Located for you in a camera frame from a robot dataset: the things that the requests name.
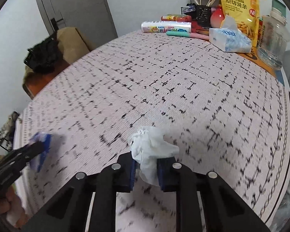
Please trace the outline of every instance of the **red circle logo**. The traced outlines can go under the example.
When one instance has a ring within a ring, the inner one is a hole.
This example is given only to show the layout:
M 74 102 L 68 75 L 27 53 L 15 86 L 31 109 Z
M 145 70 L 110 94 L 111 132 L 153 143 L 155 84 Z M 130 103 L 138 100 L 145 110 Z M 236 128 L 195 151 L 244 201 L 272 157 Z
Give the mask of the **red circle logo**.
M 250 9 L 249 10 L 249 14 L 252 16 L 252 17 L 255 17 L 256 16 L 256 11 L 254 9 Z

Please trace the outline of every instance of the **yellow snack bag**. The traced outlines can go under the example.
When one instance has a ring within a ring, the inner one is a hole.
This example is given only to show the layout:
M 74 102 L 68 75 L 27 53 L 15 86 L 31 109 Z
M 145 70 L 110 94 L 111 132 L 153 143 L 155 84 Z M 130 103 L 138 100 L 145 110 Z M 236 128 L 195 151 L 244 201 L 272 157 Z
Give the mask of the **yellow snack bag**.
M 259 30 L 259 0 L 221 0 L 224 15 L 233 17 L 238 29 L 257 46 Z

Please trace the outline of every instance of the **table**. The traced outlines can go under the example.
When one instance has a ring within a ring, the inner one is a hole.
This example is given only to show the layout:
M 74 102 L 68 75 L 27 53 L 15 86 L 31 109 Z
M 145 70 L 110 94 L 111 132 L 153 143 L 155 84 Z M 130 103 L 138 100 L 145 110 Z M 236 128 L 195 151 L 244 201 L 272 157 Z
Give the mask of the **table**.
M 217 171 L 267 225 L 290 178 L 290 92 L 199 39 L 140 31 L 117 38 L 60 73 L 22 119 L 20 146 L 39 130 L 53 134 L 42 171 L 22 179 L 32 212 L 76 172 L 114 163 L 144 125 L 165 129 L 193 171 Z M 116 209 L 117 230 L 174 230 L 174 193 L 141 180 L 118 194 Z

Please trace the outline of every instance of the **silver screw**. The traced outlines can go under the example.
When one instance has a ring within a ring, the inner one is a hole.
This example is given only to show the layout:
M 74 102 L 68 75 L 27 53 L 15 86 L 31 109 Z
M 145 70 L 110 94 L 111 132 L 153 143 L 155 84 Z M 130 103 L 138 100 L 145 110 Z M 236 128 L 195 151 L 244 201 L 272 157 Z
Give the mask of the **silver screw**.
M 211 171 L 211 172 L 208 173 L 208 177 L 212 178 L 212 179 L 215 179 L 215 178 L 217 178 L 217 173 Z
M 182 165 L 178 162 L 175 162 L 175 163 L 173 163 L 172 167 L 175 169 L 180 169 L 180 168 L 182 168 Z
M 114 170 L 118 170 L 120 168 L 121 168 L 121 165 L 119 163 L 115 163 L 112 165 L 112 169 L 114 169 Z
M 75 177 L 76 177 L 78 180 L 83 179 L 83 178 L 85 177 L 85 173 L 83 173 L 83 172 L 79 172 L 79 173 L 76 174 Z

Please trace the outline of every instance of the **red package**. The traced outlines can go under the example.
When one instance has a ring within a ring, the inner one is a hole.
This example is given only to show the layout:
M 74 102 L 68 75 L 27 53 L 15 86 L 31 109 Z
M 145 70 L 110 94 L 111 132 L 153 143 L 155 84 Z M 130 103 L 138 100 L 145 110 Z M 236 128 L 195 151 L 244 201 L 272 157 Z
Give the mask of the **red package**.
M 192 18 L 188 15 L 174 15 L 169 14 L 161 16 L 161 21 L 177 21 L 177 22 L 191 22 Z

